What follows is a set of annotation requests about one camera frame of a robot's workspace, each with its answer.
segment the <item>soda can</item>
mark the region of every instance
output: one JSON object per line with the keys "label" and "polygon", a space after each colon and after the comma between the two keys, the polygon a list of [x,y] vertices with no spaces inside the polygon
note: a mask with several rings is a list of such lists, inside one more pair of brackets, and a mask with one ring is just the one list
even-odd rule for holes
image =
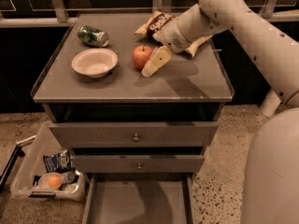
{"label": "soda can", "polygon": [[78,38],[84,44],[104,48],[108,45],[108,34],[107,32],[101,31],[91,26],[81,26],[78,29]]}

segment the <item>white bowl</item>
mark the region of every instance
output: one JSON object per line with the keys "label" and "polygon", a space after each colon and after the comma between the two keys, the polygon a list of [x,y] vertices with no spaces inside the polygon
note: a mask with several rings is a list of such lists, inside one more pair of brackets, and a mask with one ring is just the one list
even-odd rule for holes
{"label": "white bowl", "polygon": [[110,49],[86,49],[72,61],[73,69],[85,76],[98,78],[115,67],[118,56]]}

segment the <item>terrazzo floor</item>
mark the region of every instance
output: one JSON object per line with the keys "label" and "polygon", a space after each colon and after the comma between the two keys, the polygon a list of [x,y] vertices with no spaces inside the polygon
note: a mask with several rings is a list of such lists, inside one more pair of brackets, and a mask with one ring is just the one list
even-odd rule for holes
{"label": "terrazzo floor", "polygon": [[[45,113],[0,114],[1,174],[16,141],[36,134],[46,120]],[[223,108],[219,129],[206,150],[206,160],[192,185],[198,224],[240,222],[244,170],[250,142],[267,120],[257,105],[227,105]],[[80,203],[38,200],[11,193],[10,184],[20,163],[21,158],[18,158],[0,192],[1,224],[81,223],[85,200]]]}

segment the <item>knob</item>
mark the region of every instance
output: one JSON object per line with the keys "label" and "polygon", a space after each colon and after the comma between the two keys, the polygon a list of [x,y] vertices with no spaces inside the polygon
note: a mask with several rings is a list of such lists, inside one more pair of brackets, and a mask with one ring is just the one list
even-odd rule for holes
{"label": "knob", "polygon": [[135,133],[133,138],[132,138],[133,142],[139,142],[140,141],[140,138],[138,136],[138,133]]}
{"label": "knob", "polygon": [[142,164],[141,164],[141,162],[139,162],[138,164],[137,164],[137,170],[141,170],[142,169]]}

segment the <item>package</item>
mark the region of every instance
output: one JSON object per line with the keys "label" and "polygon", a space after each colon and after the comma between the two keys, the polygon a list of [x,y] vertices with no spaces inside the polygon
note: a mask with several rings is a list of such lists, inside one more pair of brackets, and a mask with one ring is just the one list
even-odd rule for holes
{"label": "package", "polygon": [[[163,13],[161,11],[155,11],[152,16],[135,31],[135,35],[154,36],[155,33],[161,31],[164,26],[174,18],[175,16],[170,14]],[[187,49],[185,49],[185,51],[194,57],[198,48],[211,37],[212,36],[201,37],[195,40]]]}
{"label": "package", "polygon": [[59,174],[72,171],[73,165],[70,159],[70,153],[68,150],[65,150],[61,153],[56,153],[52,156],[43,156],[43,161],[47,173],[57,172]]}

